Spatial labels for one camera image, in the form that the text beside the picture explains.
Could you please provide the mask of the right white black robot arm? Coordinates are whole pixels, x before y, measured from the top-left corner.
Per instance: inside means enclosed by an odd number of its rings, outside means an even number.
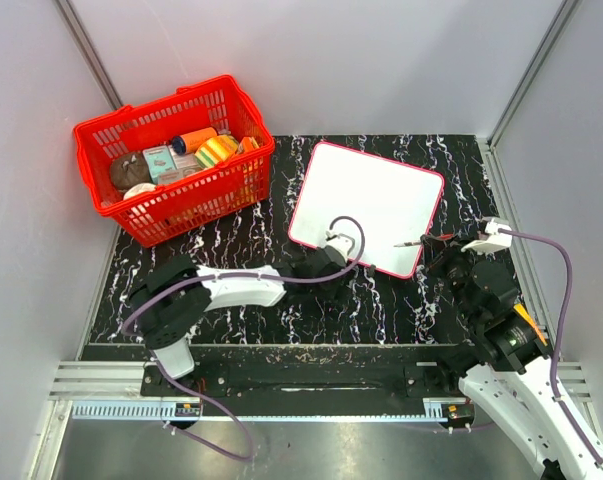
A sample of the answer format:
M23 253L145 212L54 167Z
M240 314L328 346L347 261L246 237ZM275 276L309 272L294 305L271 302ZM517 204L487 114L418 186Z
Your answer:
M424 235L429 276L450 288L468 341L437 362L436 384L479 406L541 479L603 479L603 441L558 377L556 352L486 239Z

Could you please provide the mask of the pink framed whiteboard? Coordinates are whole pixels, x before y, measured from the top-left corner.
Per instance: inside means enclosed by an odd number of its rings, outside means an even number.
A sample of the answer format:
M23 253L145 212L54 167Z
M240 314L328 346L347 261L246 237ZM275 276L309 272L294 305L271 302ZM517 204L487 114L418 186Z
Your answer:
M360 263L399 279L414 275L422 248L405 247L430 230L444 192L435 171L318 143L306 169L288 236L318 247L331 229L365 247Z

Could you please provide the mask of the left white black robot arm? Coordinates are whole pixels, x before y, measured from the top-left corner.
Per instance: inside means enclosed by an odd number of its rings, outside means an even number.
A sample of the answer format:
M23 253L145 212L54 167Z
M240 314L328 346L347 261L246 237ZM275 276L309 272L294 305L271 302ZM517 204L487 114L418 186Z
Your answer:
M272 307L287 295L327 293L348 273L353 246L333 237L299 261L251 269L215 269L182 256L149 276L130 297L133 312L121 332L140 335L163 367L163 384L176 395L192 392L198 381L186 338L205 313L236 306Z

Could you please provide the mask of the red whiteboard marker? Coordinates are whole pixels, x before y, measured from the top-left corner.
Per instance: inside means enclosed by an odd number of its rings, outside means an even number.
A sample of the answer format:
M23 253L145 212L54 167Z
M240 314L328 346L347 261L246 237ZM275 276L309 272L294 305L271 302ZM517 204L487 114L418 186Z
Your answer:
M445 241L452 239L453 237L454 237L453 234L443 234L443 235L438 235L438 236L422 235L418 240L400 242L398 244L395 244L394 248L413 247L413 246L423 245L428 242L445 242Z

